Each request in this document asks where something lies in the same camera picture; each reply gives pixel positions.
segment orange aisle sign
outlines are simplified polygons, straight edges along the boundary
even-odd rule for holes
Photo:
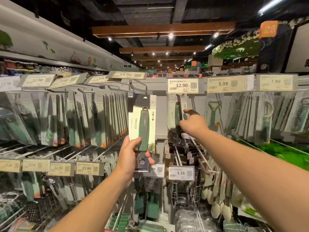
[[[265,21],[260,27],[260,38],[275,37],[278,31],[278,21]]]

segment qr code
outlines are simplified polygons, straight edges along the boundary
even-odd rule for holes
[[[238,81],[237,80],[231,81],[231,86],[232,87],[236,87],[237,85],[238,85]]]
[[[45,79],[45,82],[46,82],[46,83],[51,82],[51,81],[52,81],[52,78],[46,78],[46,79]]]
[[[191,82],[191,89],[196,89],[196,88],[197,88],[197,83]]]
[[[284,85],[290,85],[292,82],[292,78],[285,79],[283,82],[284,82]]]

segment hanging plant decoration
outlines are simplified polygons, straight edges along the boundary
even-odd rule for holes
[[[240,38],[226,41],[213,49],[215,58],[246,58],[259,55],[261,43],[259,41],[260,30],[250,31]]]

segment forearm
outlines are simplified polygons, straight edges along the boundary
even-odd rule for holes
[[[123,176],[114,170],[51,232],[102,232],[124,186]]]
[[[270,225],[280,232],[304,231],[307,171],[213,131],[201,131],[197,140]]]

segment painted tree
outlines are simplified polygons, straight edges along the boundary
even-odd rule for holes
[[[2,45],[5,49],[13,46],[12,39],[9,36],[9,34],[1,30],[0,30],[0,45]]]
[[[46,49],[48,50],[48,43],[47,43],[47,41],[42,41],[43,42],[43,44],[45,45],[45,47],[46,47]]]

